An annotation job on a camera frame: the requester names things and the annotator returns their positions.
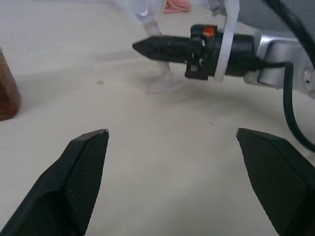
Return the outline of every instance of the clear plastic object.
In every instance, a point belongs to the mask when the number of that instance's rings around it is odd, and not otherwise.
[[[166,0],[114,0],[133,21],[143,25],[147,36],[161,35],[157,16],[162,12]],[[187,84],[186,80],[175,78],[168,62],[157,62],[161,76],[148,88],[148,94],[171,93]]]
[[[164,0],[112,0],[132,20],[146,24],[155,21],[157,15],[162,11]]]

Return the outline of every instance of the table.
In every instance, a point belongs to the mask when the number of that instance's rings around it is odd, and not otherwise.
[[[158,22],[165,34],[189,36],[192,24],[222,25],[221,19],[194,7]],[[107,128],[103,180],[86,235],[277,235],[235,135],[245,127],[285,137],[313,162],[286,127],[282,92],[233,77],[188,81],[185,67],[172,64],[186,85],[148,94],[157,64],[131,48],[145,36],[103,2],[1,1],[0,45],[23,104],[15,119],[0,123],[0,228],[71,139]],[[298,120],[311,135],[305,127],[314,103],[296,97]]]

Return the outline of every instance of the white clamp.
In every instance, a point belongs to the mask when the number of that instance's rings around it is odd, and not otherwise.
[[[221,44],[219,60],[217,64],[214,80],[222,82],[225,76],[228,60],[231,54],[233,37],[236,29],[238,14],[240,12],[239,0],[224,0],[226,9],[226,20],[224,25],[224,34]]]

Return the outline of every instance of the textured gripper pad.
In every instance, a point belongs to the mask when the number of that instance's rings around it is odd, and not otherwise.
[[[65,184],[72,217],[84,235],[101,184],[107,140],[99,136],[88,142]]]
[[[246,129],[239,129],[237,139],[252,188],[277,233],[303,232],[311,217],[306,209],[314,198],[313,188],[298,170],[305,164],[306,172],[314,173],[314,168],[284,139]]]

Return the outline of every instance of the brown bottle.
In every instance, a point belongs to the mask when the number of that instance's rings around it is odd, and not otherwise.
[[[20,93],[0,48],[0,121],[13,118],[20,105]]]

